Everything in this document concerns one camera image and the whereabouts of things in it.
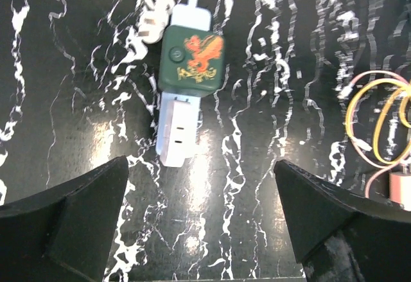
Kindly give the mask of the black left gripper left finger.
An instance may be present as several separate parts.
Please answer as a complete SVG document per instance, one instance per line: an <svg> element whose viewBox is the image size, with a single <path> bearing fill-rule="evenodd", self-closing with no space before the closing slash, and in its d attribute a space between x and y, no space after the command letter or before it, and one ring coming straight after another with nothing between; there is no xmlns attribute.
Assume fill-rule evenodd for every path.
<svg viewBox="0 0 411 282"><path fill-rule="evenodd" d="M1 206L1 281L102 281L127 180L116 157Z"/></svg>

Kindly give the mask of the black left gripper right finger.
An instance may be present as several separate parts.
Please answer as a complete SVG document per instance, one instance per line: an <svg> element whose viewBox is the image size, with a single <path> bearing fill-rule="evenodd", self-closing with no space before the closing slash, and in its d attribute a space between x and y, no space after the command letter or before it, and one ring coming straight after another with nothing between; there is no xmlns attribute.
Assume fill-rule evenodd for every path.
<svg viewBox="0 0 411 282"><path fill-rule="evenodd" d="M308 281L410 281L410 212L274 166L292 248Z"/></svg>

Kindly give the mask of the pink USB charger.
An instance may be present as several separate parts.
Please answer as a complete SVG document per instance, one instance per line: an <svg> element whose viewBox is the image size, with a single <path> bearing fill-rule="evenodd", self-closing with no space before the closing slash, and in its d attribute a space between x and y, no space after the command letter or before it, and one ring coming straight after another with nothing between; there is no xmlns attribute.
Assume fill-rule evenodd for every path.
<svg viewBox="0 0 411 282"><path fill-rule="evenodd" d="M410 203L410 174L394 172L389 175L389 198L404 206Z"/></svg>

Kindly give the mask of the white wall charger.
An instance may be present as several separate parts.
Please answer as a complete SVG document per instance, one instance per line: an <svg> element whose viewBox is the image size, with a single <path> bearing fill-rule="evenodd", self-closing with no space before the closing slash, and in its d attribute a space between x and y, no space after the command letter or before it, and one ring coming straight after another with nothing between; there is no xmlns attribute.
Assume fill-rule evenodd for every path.
<svg viewBox="0 0 411 282"><path fill-rule="evenodd" d="M156 151L166 167L180 168L195 151L201 98L163 93Z"/></svg>

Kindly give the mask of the green cube socket adapter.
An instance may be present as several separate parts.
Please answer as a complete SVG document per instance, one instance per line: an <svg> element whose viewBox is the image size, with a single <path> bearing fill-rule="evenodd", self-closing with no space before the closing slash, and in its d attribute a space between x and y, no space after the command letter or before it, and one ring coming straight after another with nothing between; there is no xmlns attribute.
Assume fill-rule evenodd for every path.
<svg viewBox="0 0 411 282"><path fill-rule="evenodd" d="M213 94L224 75L224 51L221 35L171 25L162 40L159 89L198 97Z"/></svg>

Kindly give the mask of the light blue power strip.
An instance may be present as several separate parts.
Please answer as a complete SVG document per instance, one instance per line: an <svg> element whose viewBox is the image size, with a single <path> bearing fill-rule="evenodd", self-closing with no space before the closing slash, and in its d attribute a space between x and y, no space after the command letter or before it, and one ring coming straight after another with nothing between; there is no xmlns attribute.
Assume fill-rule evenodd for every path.
<svg viewBox="0 0 411 282"><path fill-rule="evenodd" d="M177 100L191 105L191 110L183 112L180 116L182 123L188 126L184 133L184 148L186 157L192 153L197 133L198 113L200 100L204 91L195 87L197 69L188 64L193 51L186 47L185 40L189 41L195 36L195 45L199 45L200 38L209 33L211 27L211 12L205 8L178 4L174 6L170 25L166 28L162 38L162 52L160 59L158 86L161 90L161 106L157 129L156 152L161 155L165 150L166 140L171 132L166 127L168 117L168 104Z"/></svg>

